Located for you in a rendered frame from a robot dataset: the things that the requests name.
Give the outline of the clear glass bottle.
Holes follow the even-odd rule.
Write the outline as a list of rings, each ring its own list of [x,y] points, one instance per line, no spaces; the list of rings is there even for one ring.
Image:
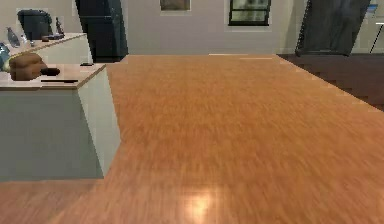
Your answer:
[[[7,38],[13,48],[18,48],[20,46],[20,41],[11,27],[7,27]]]

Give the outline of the black framed window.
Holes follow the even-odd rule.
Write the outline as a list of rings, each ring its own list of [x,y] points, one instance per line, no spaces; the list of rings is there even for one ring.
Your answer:
[[[268,26],[271,0],[230,0],[229,26]]]

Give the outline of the black fridge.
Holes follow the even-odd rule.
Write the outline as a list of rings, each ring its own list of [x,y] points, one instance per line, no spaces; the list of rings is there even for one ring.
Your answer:
[[[128,55],[121,0],[75,0],[75,3],[94,62],[119,62]]]

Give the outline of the white counter with wooden top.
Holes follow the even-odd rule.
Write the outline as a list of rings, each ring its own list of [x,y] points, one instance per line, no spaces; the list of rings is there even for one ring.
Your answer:
[[[7,45],[11,55],[32,52],[38,54],[46,64],[81,64],[92,63],[93,58],[85,33],[66,33],[62,39],[35,40],[31,46],[29,42],[13,48]]]

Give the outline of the white kitchen counter cabinet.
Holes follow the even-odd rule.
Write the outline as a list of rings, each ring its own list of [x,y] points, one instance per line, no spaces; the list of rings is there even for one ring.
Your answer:
[[[121,137],[107,67],[56,67],[57,76],[31,81],[13,81],[0,72],[0,182],[108,173]]]

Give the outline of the dark flat pan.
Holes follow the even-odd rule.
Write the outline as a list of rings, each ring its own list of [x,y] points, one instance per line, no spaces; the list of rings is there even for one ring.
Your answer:
[[[65,37],[64,34],[52,34],[48,36],[42,36],[41,40],[43,42],[49,42],[50,40],[60,40],[60,39],[63,39],[64,37]]]

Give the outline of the dark grey room door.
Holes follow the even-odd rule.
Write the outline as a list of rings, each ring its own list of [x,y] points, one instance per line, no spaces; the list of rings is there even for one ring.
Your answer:
[[[349,56],[370,2],[308,0],[295,54]]]

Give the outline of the brown bread loaf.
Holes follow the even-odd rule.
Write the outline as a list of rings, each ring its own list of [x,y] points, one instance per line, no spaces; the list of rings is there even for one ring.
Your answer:
[[[9,61],[10,75],[13,81],[30,81],[41,75],[41,70],[47,65],[36,53],[24,53]]]

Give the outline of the blue glass vase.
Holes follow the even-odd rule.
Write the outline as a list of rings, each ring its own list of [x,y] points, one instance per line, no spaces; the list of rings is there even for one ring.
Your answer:
[[[9,59],[10,59],[10,50],[3,43],[0,42],[0,70],[8,72],[9,71]]]

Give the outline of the white table with black leg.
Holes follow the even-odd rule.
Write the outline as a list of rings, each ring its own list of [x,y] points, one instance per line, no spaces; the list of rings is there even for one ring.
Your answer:
[[[375,48],[375,45],[376,45],[376,43],[377,43],[377,41],[379,39],[380,33],[381,33],[382,29],[384,28],[384,22],[376,22],[375,25],[378,25],[379,29],[377,31],[376,37],[375,37],[375,39],[373,41],[373,44],[372,44],[372,46],[370,48],[370,51],[369,51],[370,54],[373,52],[373,49]]]

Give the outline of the framed wall picture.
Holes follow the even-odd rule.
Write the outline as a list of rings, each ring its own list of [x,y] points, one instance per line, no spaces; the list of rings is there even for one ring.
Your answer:
[[[188,11],[190,0],[160,0],[160,8],[162,11]]]

